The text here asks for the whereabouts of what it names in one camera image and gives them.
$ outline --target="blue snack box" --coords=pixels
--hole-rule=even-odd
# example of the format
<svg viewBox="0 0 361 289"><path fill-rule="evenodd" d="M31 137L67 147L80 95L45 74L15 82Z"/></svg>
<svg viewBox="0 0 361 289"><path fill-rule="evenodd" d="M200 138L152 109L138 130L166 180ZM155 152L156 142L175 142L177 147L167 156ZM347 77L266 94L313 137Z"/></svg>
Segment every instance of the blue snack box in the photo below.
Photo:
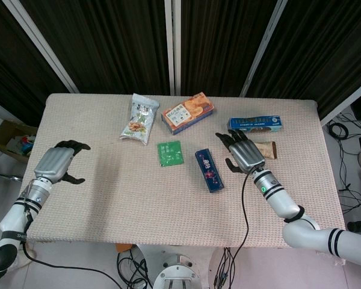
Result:
<svg viewBox="0 0 361 289"><path fill-rule="evenodd" d="M247 132L279 131L282 127L280 116L231 117L228 129L240 129Z"/></svg>
<svg viewBox="0 0 361 289"><path fill-rule="evenodd" d="M218 174L217 167L212 160L209 149L202 149L195 153L200 169L202 170L203 177L205 178L206 184L209 188L210 193L224 188L221 177Z"/></svg>

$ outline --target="orange cookie box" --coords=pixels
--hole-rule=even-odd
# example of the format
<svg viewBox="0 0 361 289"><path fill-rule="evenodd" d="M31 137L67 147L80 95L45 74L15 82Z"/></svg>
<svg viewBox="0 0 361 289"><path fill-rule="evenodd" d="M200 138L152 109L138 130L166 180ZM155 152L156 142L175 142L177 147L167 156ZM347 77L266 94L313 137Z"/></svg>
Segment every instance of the orange cookie box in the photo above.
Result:
<svg viewBox="0 0 361 289"><path fill-rule="evenodd" d="M162 121L172 134L177 134L212 114L214 105L203 92L163 111Z"/></svg>

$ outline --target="black stripe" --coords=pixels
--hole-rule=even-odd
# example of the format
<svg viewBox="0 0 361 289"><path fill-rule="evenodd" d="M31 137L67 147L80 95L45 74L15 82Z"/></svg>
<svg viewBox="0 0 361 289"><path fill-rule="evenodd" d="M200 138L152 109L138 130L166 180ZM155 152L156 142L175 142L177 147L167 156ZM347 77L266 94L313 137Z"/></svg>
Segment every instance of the black stripe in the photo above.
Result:
<svg viewBox="0 0 361 289"><path fill-rule="evenodd" d="M4 231L1 234L2 239L13 239L21 242L26 242L26 233L17 231Z"/></svg>
<svg viewBox="0 0 361 289"><path fill-rule="evenodd" d="M278 191L282 191L282 190L284 190L283 187L275 190L274 192L272 192L271 194L269 194L267 197L265 197L265 199L267 200L269 197L271 197L272 195L274 195L274 194L277 193Z"/></svg>
<svg viewBox="0 0 361 289"><path fill-rule="evenodd" d="M24 200L24 198L23 198L23 197L19 197L19 198L17 198L17 200ZM32 204L34 204L34 205L37 205L39 209L42 209L42 205L40 205L38 202L35 202L34 200L27 199L26 202L30 202L30 203L32 203Z"/></svg>
<svg viewBox="0 0 361 289"><path fill-rule="evenodd" d="M336 235L336 238L335 238L335 254L337 255L337 257L339 257L338 255L338 248L337 248L337 244L338 244L338 238L339 236L341 235L341 233L343 232L344 230L340 230L337 235Z"/></svg>
<svg viewBox="0 0 361 289"><path fill-rule="evenodd" d="M22 205L24 206L23 202L15 202L14 205ZM36 212L36 214L39 214L39 211L37 208L32 207L31 205L28 205L32 210L34 210Z"/></svg>
<svg viewBox="0 0 361 289"><path fill-rule="evenodd" d="M261 179L261 177L265 176L265 175L268 175L269 173L271 173L270 171L267 171L267 172L264 172L264 173L261 173L259 176L257 176L254 180L254 184L258 182L259 179Z"/></svg>
<svg viewBox="0 0 361 289"><path fill-rule="evenodd" d="M333 234L337 231L338 229L333 229L331 232L330 232L330 235L329 235L329 239L327 240L327 248L329 249L329 252L333 254L332 252L332 236Z"/></svg>
<svg viewBox="0 0 361 289"><path fill-rule="evenodd" d="M272 189L277 188L277 187L282 187L281 184L277 184L272 186L271 188L269 188L265 193L262 193L264 196L266 196Z"/></svg>

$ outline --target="beige tablecloth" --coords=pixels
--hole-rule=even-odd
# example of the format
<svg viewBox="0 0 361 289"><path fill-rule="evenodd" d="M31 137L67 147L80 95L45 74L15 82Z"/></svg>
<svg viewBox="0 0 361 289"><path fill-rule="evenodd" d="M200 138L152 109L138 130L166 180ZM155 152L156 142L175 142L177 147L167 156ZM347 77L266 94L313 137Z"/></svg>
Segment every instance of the beige tablecloth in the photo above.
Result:
<svg viewBox="0 0 361 289"><path fill-rule="evenodd" d="M344 227L329 156L314 101L213 98L213 115L171 135L161 112L183 97L152 96L161 104L149 144L120 140L130 117L131 95L54 94L48 98L23 188L50 147L62 140L91 146L72 161L69 173L85 178L81 185L61 182L28 235L35 240L114 243L238 246L244 237L241 209L242 174L224 162L230 154L215 132L225 132L229 117L280 115L279 132L251 133L253 141L277 143L277 160L267 168L296 203L322 228ZM160 167L156 145L180 140L185 163ZM225 188L209 193L195 159L209 148ZM285 247L284 222L249 181L245 206L250 232L245 246Z"/></svg>

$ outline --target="green packet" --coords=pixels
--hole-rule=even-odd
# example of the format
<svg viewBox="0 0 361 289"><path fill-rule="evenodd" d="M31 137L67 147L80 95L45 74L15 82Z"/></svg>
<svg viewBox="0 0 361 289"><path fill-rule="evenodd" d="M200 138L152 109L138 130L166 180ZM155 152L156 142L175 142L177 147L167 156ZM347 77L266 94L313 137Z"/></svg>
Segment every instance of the green packet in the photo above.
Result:
<svg viewBox="0 0 361 289"><path fill-rule="evenodd" d="M179 140L170 141L168 143L158 143L158 155L161 167L184 163L181 142Z"/></svg>

